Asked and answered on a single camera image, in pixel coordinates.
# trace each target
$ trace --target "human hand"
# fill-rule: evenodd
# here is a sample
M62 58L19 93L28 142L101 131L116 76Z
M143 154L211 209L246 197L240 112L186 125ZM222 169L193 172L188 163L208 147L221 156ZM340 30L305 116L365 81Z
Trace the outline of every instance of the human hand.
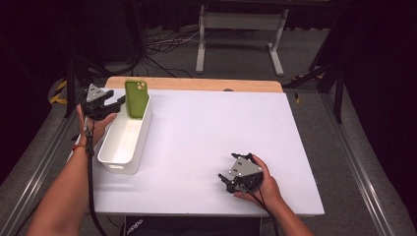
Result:
M81 134L80 143L85 145L87 141L87 137L86 137L86 132L84 131L85 118L83 117L83 111L82 111L81 105L77 106L77 112L79 116L79 128L80 128L80 134ZM111 113L106 118L100 121L93 121L90 118L88 119L89 130L92 130L92 127L94 128L93 137L92 137L92 145L94 147L103 137L105 128L107 127L107 125L113 122L113 120L116 119L116 117L117 117L116 113Z
M267 165L256 155L252 154L252 157L256 161L256 164L261 166L264 173L264 181L261 184L260 190L256 191L255 196L262 200L264 199L265 205L268 209L276 208L279 204L283 202L283 198L279 193L279 188L276 183L276 180L270 176ZM258 207L263 208L258 204L258 202L248 193L236 192L233 193L233 196L239 199L243 199L249 202L256 204Z

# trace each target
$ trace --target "green phone case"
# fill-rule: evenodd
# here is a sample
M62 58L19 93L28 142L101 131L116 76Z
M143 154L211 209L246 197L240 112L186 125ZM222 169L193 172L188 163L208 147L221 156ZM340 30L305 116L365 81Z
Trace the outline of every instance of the green phone case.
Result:
M126 81L126 107L131 118L144 118L149 95L148 84L145 81Z

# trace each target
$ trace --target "metal stand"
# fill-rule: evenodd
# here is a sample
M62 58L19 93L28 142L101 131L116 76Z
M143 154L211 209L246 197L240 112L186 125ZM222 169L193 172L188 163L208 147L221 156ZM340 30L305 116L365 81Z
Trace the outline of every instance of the metal stand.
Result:
M239 29L239 30L275 30L275 41L268 44L268 51L273 63L273 68L278 76L283 76L281 63L276 53L279 40L284 29L288 10L282 14L232 14L232 13L209 13L206 7L201 6L200 10L200 42L197 55L196 73L202 74L205 65L205 29Z
M326 93L331 89L334 83L336 83L333 113L337 122L341 124L341 102L343 97L344 86L344 71L341 63L324 65L323 67L303 76L299 80L292 81L290 84L282 85L282 87L284 89L295 89L296 87L310 81L311 79L323 73L325 74L322 80L317 84L317 91L319 93Z

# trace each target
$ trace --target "white table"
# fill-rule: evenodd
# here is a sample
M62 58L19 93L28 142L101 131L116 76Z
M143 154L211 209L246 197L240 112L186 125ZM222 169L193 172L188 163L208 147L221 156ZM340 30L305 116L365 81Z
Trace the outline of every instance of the white table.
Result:
M113 98L123 93L116 88ZM230 153L252 152L267 163L295 213L325 213L285 93L151 89L149 94L153 117L138 172L112 174L97 160L93 164L96 212L267 216L233 198L217 177L232 178Z

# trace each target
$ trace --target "white plastic bin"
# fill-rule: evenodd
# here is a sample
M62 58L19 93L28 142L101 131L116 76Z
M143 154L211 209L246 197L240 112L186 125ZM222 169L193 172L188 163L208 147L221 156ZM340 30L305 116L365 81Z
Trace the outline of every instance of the white plastic bin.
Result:
M137 172L152 118L151 99L143 119L130 118L126 103L109 127L98 153L98 160L112 173Z

